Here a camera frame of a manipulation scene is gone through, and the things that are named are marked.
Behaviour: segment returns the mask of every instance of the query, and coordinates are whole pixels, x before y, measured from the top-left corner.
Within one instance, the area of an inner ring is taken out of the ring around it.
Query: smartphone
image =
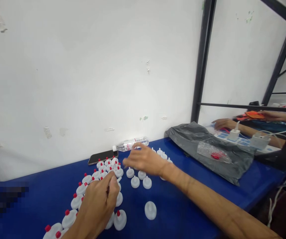
[[[102,153],[93,154],[89,158],[88,165],[97,164],[99,159],[101,159],[101,161],[106,161],[107,158],[112,159],[113,156],[117,158],[119,156],[119,151],[114,152],[113,150],[109,150]]]

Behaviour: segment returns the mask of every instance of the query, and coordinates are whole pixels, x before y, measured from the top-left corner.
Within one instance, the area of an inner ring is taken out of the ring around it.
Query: bottle label
[[[132,149],[132,145],[134,145],[135,143],[136,143],[135,139],[130,139],[130,140],[124,141],[125,150],[130,151]]]

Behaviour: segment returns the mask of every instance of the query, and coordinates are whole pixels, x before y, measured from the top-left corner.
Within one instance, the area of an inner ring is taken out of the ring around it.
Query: hand
[[[265,117],[263,121],[285,121],[286,118],[286,114],[280,112],[260,111],[258,113]]]
[[[119,186],[113,171],[88,185],[77,219],[62,239],[96,238],[107,226],[116,206]]]
[[[215,130],[220,130],[221,128],[235,129],[237,125],[237,123],[231,119],[217,119],[212,123],[216,123]]]
[[[151,175],[162,174],[164,167],[168,164],[165,159],[140,142],[135,143],[132,149],[129,157],[123,159],[125,167],[137,168]]]

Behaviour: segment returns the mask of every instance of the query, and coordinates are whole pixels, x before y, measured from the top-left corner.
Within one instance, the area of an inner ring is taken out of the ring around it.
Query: black metal frame
[[[277,14],[279,14],[283,19],[286,20],[286,7],[275,0],[261,0],[267,6],[269,6],[272,10],[274,10]],[[241,108],[247,109],[248,105],[226,105],[226,104],[213,104],[213,103],[202,103],[202,93],[207,65],[207,57],[209,52],[209,44],[211,31],[214,21],[214,13],[216,7],[216,0],[205,0],[204,10],[203,10],[203,20],[202,20],[202,28],[199,42],[199,50],[198,50],[198,59],[197,59],[197,71],[195,78],[195,89],[194,89],[194,98],[192,105],[192,114],[191,121],[198,122],[199,112],[201,106],[216,106],[216,107],[230,107],[230,108]],[[272,74],[270,83],[266,90],[266,94],[263,99],[263,104],[267,105],[270,99],[270,96],[274,89],[274,86],[277,82],[279,76],[286,73],[286,70],[280,73],[283,63],[286,58],[286,39],[281,49],[280,55],[278,57],[274,72]],[[286,112],[286,108],[276,108],[276,107],[267,107],[267,106],[250,106],[251,110],[272,110],[272,111],[282,111]],[[272,152],[268,154],[263,154],[255,157],[256,160],[261,161],[262,163],[271,165],[280,170],[286,170],[286,143],[282,147],[280,151]]]

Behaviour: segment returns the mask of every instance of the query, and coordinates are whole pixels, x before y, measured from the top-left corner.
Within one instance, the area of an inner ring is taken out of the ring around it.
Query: bottle cap
[[[57,231],[56,233],[56,238],[59,238],[61,236],[61,232],[60,231]]]
[[[51,229],[51,226],[50,226],[50,225],[47,225],[47,226],[45,227],[46,232],[50,231],[50,229]]]

